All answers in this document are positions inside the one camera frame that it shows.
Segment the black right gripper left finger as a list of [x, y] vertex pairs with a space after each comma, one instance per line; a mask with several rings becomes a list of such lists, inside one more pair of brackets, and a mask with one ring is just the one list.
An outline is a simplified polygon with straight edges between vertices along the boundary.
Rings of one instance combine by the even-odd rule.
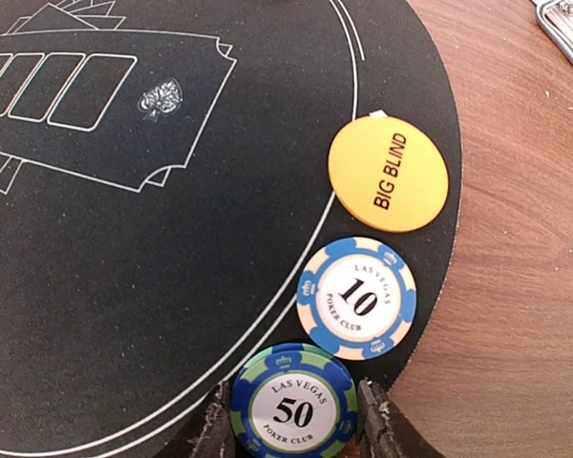
[[213, 387], [156, 457], [231, 457], [230, 394], [228, 381]]

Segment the orange round dealer button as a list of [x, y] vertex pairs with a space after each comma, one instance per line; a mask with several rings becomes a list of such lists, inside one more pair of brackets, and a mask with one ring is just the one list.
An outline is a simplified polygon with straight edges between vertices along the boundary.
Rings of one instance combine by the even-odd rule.
[[390, 233], [431, 223], [448, 199], [448, 168], [433, 141], [413, 124], [367, 115], [344, 126], [328, 156], [329, 182], [361, 222]]

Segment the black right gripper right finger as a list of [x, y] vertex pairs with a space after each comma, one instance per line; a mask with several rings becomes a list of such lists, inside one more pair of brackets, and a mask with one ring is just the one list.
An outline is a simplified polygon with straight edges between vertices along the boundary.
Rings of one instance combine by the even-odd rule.
[[357, 387], [356, 445], [361, 457], [439, 458], [379, 384], [363, 380]]

